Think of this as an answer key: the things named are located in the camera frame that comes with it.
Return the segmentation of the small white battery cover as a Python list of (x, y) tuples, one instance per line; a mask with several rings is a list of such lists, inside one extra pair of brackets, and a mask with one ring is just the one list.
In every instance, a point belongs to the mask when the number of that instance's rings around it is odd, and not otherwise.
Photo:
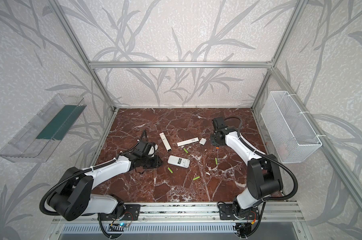
[(199, 143), (200, 143), (201, 145), (205, 145), (206, 142), (207, 142), (207, 140), (206, 140), (205, 138), (201, 138), (201, 140), (200, 140)]

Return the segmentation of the red white remote control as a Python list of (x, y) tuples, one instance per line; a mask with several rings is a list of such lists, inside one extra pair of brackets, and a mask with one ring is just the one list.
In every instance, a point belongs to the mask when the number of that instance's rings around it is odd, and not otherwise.
[(168, 163), (171, 165), (175, 165), (182, 168), (189, 168), (190, 166), (190, 160), (177, 157), (177, 156), (169, 156)]

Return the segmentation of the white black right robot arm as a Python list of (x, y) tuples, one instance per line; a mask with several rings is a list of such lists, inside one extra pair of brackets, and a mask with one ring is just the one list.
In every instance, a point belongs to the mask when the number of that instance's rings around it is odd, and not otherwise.
[(247, 187), (233, 201), (233, 214), (237, 219), (244, 219), (266, 197), (283, 188), (283, 180), (274, 155), (259, 152), (247, 141), (235, 127), (229, 127), (225, 118), (212, 120), (214, 133), (211, 135), (213, 146), (228, 146), (233, 149), (247, 165)]

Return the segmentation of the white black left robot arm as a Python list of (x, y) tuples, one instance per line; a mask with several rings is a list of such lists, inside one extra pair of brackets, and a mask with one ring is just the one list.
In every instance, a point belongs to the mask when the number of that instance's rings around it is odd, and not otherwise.
[(62, 216), (73, 221), (84, 215), (108, 214), (120, 218), (124, 202), (111, 195), (93, 194), (100, 184), (136, 168), (155, 169), (162, 165), (154, 142), (140, 140), (130, 150), (110, 161), (85, 169), (66, 170), (59, 182), (43, 196), (40, 211), (49, 216)]

